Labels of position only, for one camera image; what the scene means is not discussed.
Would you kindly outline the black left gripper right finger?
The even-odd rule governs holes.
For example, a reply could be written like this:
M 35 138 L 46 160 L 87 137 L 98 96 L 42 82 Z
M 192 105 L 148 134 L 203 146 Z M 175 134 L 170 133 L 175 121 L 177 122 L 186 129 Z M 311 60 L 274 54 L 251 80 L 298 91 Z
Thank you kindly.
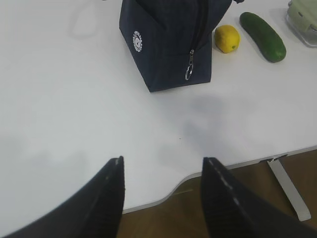
M 316 229 L 245 187 L 217 158 L 203 159 L 201 203 L 211 238 L 315 238 Z

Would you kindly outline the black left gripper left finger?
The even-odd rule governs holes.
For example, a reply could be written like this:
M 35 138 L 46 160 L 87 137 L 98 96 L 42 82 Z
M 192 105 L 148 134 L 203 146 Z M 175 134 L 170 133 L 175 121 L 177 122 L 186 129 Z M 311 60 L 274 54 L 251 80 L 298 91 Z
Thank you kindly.
M 9 238 L 115 238 L 125 199 L 124 158 L 110 159 L 58 207 Z

